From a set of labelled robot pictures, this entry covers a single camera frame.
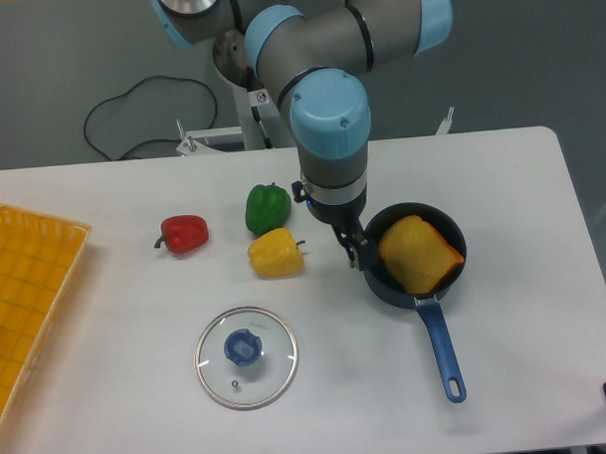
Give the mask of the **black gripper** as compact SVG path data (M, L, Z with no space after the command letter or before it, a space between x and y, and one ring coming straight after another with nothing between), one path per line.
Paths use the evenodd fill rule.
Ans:
M353 199L337 205L321 202L308 190L308 183L295 181L292 184L295 202L305 204L313 217L332 227L339 245L350 251L353 268L359 271L367 269L370 259L369 241L358 220L366 205L366 188L357 193Z

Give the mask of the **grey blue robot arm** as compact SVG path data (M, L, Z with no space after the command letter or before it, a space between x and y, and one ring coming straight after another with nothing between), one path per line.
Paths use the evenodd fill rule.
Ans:
M149 0L172 40L241 34L254 75L298 149L294 199L332 227L351 265L372 268L366 204L371 111L359 76L444 42L451 0L344 0L313 18L289 0Z

